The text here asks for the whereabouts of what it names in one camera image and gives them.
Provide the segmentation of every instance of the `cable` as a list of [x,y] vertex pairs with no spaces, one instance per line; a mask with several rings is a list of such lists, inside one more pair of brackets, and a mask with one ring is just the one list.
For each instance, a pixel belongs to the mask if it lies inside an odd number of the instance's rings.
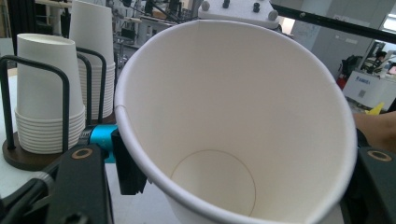
[[15,203],[9,209],[8,214],[2,221],[2,224],[14,224],[19,223],[19,220],[26,212],[28,207],[35,201],[35,199],[41,195],[41,193],[47,189],[47,185],[44,181],[40,179],[31,179],[30,181],[35,181],[34,185],[26,192],[21,199]]

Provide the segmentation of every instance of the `paper cup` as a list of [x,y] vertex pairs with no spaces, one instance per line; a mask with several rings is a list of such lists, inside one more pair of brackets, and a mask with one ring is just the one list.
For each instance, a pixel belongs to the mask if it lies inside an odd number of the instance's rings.
[[125,146],[181,223],[318,223],[355,166],[353,118],[330,72],[258,26],[156,34],[122,69],[115,107]]
[[[73,1],[72,8],[69,38],[76,41],[78,47],[102,54],[106,63],[114,63],[111,8],[77,0]],[[92,65],[102,64],[96,56],[81,54]]]
[[[61,69],[70,83],[70,116],[84,107],[74,41],[53,35],[18,35],[18,56]],[[17,107],[31,119],[61,119],[63,83],[52,72],[18,65]]]

